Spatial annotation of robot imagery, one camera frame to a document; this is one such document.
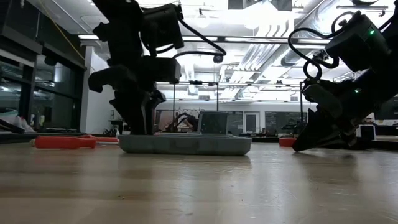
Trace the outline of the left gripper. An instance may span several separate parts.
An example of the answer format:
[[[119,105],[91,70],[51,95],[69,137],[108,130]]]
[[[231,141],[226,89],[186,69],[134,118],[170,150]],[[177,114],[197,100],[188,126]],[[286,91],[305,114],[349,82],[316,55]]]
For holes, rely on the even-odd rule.
[[[145,63],[132,67],[113,65],[88,78],[91,91],[102,93],[106,85],[113,89],[114,98],[109,103],[130,127],[132,135],[153,135],[155,109],[165,102],[165,95],[157,89],[156,83],[146,72]],[[148,100],[145,116],[140,105],[144,100]]]

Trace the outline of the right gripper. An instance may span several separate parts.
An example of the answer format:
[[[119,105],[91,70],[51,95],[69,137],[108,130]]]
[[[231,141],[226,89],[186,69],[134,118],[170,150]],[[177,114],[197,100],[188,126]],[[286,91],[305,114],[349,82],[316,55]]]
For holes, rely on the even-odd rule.
[[[354,145],[360,122],[398,94],[398,70],[367,70],[355,80],[337,84],[332,89],[304,86],[305,98],[316,102],[317,110],[308,109],[308,122],[292,145],[295,152]]]

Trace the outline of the red handled tool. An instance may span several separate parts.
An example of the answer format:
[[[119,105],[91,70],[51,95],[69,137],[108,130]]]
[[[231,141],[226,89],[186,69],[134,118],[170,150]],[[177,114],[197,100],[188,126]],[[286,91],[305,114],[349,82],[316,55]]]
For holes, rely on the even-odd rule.
[[[90,134],[82,135],[80,138],[94,139],[98,144],[119,144],[119,139],[116,137],[99,137]]]

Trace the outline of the grey plastic tool case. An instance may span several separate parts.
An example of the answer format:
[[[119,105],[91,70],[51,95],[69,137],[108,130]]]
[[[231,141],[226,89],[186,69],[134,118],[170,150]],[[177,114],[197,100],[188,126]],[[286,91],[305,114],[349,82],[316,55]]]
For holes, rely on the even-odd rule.
[[[196,156],[243,156],[251,138],[220,134],[161,133],[119,135],[119,147],[133,154],[178,154]]]

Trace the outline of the red handled bit driver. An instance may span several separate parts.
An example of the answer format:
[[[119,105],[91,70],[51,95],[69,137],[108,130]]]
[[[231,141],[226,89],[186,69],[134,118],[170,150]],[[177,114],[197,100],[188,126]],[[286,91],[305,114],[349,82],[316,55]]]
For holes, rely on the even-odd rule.
[[[96,139],[75,136],[38,136],[34,139],[34,146],[38,149],[95,148]]]

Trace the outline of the white box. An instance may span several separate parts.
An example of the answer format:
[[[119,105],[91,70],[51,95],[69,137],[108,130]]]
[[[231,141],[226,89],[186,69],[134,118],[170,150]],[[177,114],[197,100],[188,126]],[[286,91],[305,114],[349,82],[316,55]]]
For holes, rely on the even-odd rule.
[[[376,139],[376,128],[373,124],[360,124],[356,130],[356,136],[373,141]]]

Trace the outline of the grey framed mesh panel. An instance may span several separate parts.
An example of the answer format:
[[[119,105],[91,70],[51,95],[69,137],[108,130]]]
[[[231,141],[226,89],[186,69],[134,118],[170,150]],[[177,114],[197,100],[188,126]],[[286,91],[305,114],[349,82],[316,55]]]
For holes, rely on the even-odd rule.
[[[229,114],[220,111],[201,111],[198,120],[198,132],[202,134],[228,133]]]

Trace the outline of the black monitor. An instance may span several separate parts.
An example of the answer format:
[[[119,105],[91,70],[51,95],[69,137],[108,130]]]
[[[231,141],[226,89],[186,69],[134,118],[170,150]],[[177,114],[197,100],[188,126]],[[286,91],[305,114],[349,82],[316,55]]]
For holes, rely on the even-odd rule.
[[[398,97],[391,98],[382,104],[374,113],[375,120],[398,120]]]

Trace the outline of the white crumpled bag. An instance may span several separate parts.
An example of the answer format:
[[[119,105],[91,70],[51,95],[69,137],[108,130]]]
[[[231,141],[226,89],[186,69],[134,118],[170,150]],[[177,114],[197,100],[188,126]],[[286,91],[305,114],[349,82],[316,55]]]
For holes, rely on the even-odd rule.
[[[16,134],[34,133],[27,121],[19,116],[15,109],[0,108],[0,131],[9,131]]]

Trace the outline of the black aluminium table frame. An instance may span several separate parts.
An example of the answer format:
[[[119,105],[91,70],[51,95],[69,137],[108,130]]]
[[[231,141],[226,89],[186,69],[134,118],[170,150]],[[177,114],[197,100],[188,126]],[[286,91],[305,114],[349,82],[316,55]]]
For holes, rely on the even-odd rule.
[[[26,143],[32,139],[35,139],[37,136],[73,136],[80,137],[83,136],[83,133],[72,133],[72,134],[59,134],[59,133],[24,133],[24,134],[15,134],[15,133],[0,133],[0,144],[10,144],[10,143]],[[252,137],[253,143],[278,143],[279,138],[277,137]],[[382,141],[382,140],[373,140],[368,141],[363,138],[357,138],[356,144],[353,146],[348,146],[345,144],[330,144],[325,146],[328,149],[381,149],[387,151],[395,151],[398,152],[398,141]]]

